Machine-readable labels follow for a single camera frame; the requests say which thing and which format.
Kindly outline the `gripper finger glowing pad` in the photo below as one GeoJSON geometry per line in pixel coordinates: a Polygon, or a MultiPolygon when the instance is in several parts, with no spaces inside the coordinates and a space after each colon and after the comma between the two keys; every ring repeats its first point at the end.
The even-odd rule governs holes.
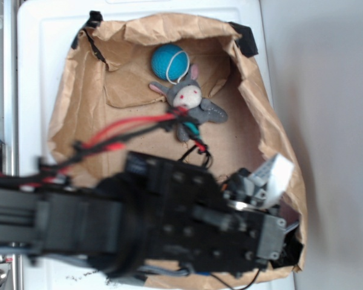
{"type": "Polygon", "coordinates": [[[265,161],[247,180],[254,185],[249,204],[254,208],[277,205],[286,191],[293,173],[293,162],[277,153],[265,161]]]}

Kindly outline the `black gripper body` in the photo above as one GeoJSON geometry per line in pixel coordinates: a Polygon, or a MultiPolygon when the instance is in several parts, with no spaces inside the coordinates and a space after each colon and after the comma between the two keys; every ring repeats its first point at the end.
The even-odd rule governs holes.
{"type": "Polygon", "coordinates": [[[147,259],[233,275],[298,263],[296,226],[280,215],[280,201],[249,204],[252,172],[240,169],[218,183],[203,167],[137,152],[129,153],[125,172],[149,208],[147,259]]]}

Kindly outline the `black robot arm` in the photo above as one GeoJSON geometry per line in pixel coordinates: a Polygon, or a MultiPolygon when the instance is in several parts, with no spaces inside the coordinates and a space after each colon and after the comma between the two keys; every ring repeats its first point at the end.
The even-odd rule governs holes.
{"type": "Polygon", "coordinates": [[[218,183],[203,167],[137,152],[95,188],[0,185],[0,254],[48,256],[110,277],[227,272],[299,261],[297,223],[280,216],[293,163],[275,155],[218,183]]]}

